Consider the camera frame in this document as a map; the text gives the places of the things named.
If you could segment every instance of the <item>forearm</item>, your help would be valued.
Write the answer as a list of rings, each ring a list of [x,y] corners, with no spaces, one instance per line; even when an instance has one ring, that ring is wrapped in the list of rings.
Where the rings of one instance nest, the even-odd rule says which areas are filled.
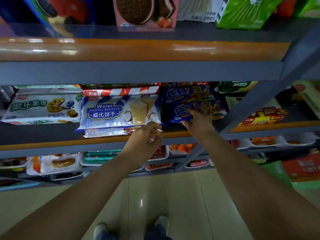
[[[318,237],[319,210],[303,196],[216,133],[200,142],[254,238]]]
[[[120,182],[135,169],[135,163],[120,154],[24,218],[0,240],[82,239]]]

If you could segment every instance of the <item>hand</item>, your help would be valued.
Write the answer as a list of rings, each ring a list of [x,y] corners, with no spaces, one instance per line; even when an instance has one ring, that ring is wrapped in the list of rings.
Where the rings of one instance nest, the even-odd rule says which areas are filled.
[[[162,126],[156,122],[149,122],[136,130],[130,136],[121,154],[129,157],[135,166],[148,161],[161,145],[161,135],[158,129]]]
[[[192,123],[189,121],[182,121],[182,124],[198,141],[205,140],[207,136],[215,133],[214,126],[212,125],[212,112],[202,106],[198,107],[200,112],[187,108],[186,110],[193,116]]]

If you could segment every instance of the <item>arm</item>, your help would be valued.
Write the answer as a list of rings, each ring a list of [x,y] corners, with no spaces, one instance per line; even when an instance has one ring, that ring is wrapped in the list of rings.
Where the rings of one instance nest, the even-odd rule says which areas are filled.
[[[150,122],[135,131],[117,157],[31,213],[0,236],[0,240],[81,240],[120,182],[150,159],[160,146],[157,129],[161,126]],[[155,138],[149,143],[151,133]]]
[[[253,238],[319,239],[320,210],[216,134],[211,113],[200,110],[183,124],[209,152]]]

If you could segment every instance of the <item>white shoe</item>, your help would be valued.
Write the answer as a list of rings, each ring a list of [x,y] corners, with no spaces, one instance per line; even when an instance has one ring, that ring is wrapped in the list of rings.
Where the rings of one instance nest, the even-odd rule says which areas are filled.
[[[155,222],[154,225],[161,225],[163,226],[163,228],[165,229],[167,235],[168,235],[168,231],[169,231],[169,219],[168,217],[162,215],[162,216],[159,216],[158,220]]]
[[[99,235],[99,233],[101,232],[107,232],[109,233],[108,231],[108,227],[105,223],[100,223],[96,226],[96,228],[94,229],[94,232],[93,232],[93,240],[96,239],[96,237]]]

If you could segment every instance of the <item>jeans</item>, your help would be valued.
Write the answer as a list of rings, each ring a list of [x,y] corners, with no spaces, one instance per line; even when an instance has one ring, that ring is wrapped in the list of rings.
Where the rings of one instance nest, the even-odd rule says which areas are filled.
[[[101,232],[98,234],[95,240],[117,240],[116,235],[110,235],[107,232]],[[167,237],[166,230],[161,225],[156,225],[144,234],[144,240],[172,240]]]

